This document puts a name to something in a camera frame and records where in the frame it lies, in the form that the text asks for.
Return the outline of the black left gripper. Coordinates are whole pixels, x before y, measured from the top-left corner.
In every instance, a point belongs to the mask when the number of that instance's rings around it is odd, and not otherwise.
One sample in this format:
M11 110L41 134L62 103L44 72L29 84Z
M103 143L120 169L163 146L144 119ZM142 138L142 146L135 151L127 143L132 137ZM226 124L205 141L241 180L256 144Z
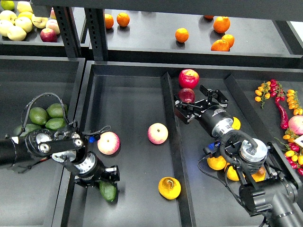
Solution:
M100 181L117 183L120 173L117 165L106 167L98 157L87 157L82 163L75 165L80 171L74 182L82 187L95 187Z

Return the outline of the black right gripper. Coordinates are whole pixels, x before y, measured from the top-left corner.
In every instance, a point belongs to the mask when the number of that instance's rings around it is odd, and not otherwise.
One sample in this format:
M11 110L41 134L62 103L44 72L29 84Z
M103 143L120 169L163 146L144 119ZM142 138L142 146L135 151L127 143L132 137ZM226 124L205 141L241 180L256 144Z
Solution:
M197 119L211 137L220 137L233 130L233 117L224 109L229 100L220 90L212 90L200 85L199 90L207 97L195 103L183 102L174 95L174 114L184 123Z

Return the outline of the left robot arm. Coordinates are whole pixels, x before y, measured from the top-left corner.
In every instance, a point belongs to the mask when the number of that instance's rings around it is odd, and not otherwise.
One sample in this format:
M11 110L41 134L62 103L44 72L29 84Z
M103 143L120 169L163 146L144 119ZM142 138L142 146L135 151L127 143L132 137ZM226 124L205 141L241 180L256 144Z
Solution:
M117 183L120 180L118 166L104 166L97 155L88 150L89 136L104 135L110 126L96 132L81 132L77 122L68 120L66 112L63 119L67 125L57 130L41 128L24 137L6 135L0 141L0 166L24 173L53 159L74 175L74 182L82 187L94 187L100 181Z

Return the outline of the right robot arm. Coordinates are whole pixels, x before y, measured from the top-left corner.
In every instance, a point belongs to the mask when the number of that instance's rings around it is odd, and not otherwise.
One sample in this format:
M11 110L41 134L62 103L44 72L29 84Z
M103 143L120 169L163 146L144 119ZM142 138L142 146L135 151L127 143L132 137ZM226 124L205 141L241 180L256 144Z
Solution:
M204 86L199 89L205 99L194 103L175 94L174 112L185 124L198 120L215 139L204 147L205 158L222 157L225 171L235 170L240 181L236 201L250 216L262 215L263 224L270 227L302 226L303 213L296 208L302 185L279 147L234 129L223 93Z

